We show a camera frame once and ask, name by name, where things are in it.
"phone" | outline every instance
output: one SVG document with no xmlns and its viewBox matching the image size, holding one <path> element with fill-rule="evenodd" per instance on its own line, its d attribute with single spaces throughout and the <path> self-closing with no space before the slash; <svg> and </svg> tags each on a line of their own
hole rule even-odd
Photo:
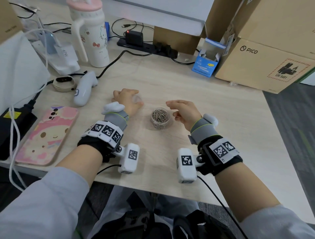
<svg viewBox="0 0 315 239">
<path fill-rule="evenodd" d="M 56 158 L 78 109 L 51 106 L 16 155 L 19 163 L 47 166 Z"/>
</svg>

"desk surface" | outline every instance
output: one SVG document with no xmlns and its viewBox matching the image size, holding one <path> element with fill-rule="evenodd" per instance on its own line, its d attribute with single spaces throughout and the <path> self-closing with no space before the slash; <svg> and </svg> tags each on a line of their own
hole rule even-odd
<svg viewBox="0 0 315 239">
<path fill-rule="evenodd" d="M 47 19 L 43 17 L 44 23 L 48 23 L 49 20 L 69 21 L 69 17 L 62 14 L 62 11 L 67 11 L 67 7 L 32 2 L 41 7 L 41 16 L 48 16 Z M 111 60 L 123 50 L 114 40 L 109 42 L 108 48 Z M 98 75 L 102 71 L 90 67 L 88 63 L 82 63 L 81 66 L 81 72 L 94 70 Z M 58 75 L 53 69 L 50 72 L 52 79 Z M 122 145 L 135 143 L 140 146 L 138 167 L 131 175 L 120 174 L 116 168 L 110 168 L 99 174 L 96 181 L 219 205 L 200 180 L 192 184 L 179 184 L 177 181 L 177 150 L 187 147 L 197 154 L 197 147 L 190 144 L 184 126 L 172 119 L 167 129 L 156 130 L 150 122 L 152 110 L 156 107 L 166 107 L 166 100 L 185 99 L 194 102 L 202 114 L 215 115 L 219 120 L 217 131 L 236 146 L 244 163 L 279 201 L 302 220 L 315 223 L 314 215 L 262 91 L 240 85 L 229 86 L 228 82 L 216 78 L 208 79 L 192 72 L 191 66 L 176 64 L 157 55 L 137 57 L 125 53 L 106 71 L 99 80 L 99 85 L 92 89 L 89 102 L 79 108 L 80 115 L 57 160 L 47 167 L 32 165 L 25 167 L 43 171 L 49 171 L 54 167 L 76 147 L 82 132 L 103 118 L 101 115 L 103 106 L 110 102 L 114 90 L 122 88 L 138 89 L 145 103 L 144 107 L 129 120 L 122 139 Z M 34 113 L 40 118 L 52 105 L 74 107 L 73 93 L 56 92 L 52 85 L 47 86 L 35 105 Z M 118 159 L 111 159 L 110 163 L 103 164 L 102 168 L 116 163 Z M 200 176 L 227 205 L 214 177 Z"/>
</svg>

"floor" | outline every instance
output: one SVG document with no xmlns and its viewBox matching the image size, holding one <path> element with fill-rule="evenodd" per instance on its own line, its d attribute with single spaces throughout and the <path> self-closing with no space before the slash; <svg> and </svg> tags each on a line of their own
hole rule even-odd
<svg viewBox="0 0 315 239">
<path fill-rule="evenodd" d="M 279 94 L 264 94 L 315 214 L 315 87 L 292 84 Z M 28 185 L 38 180 L 29 175 L 23 175 L 23 178 Z M 105 207 L 112 188 L 109 184 L 93 183 L 87 197 L 98 216 Z M 19 194 L 19 191 L 8 183 L 8 170 L 0 168 L 0 211 Z M 199 203 L 199 207 L 228 225 L 237 238 L 243 238 L 222 207 L 205 203 Z M 85 234 L 96 221 L 96 216 L 85 202 L 79 212 L 77 227 Z"/>
</svg>

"water bottle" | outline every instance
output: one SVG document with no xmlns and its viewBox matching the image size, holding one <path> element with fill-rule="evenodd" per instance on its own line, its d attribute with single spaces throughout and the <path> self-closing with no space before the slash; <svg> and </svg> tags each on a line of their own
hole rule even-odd
<svg viewBox="0 0 315 239">
<path fill-rule="evenodd" d="M 105 15 L 101 0 L 67 0 L 72 19 L 71 34 L 83 62 L 105 67 L 109 62 Z"/>
</svg>

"pink bottle lid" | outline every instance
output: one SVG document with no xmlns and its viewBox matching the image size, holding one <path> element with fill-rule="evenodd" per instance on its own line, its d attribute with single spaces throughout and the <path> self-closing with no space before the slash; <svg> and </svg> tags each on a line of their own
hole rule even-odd
<svg viewBox="0 0 315 239">
<path fill-rule="evenodd" d="M 91 4 L 84 1 L 67 0 L 69 7 L 81 11 L 81 12 L 93 12 L 102 8 L 103 4 L 101 0 L 90 0 Z"/>
</svg>

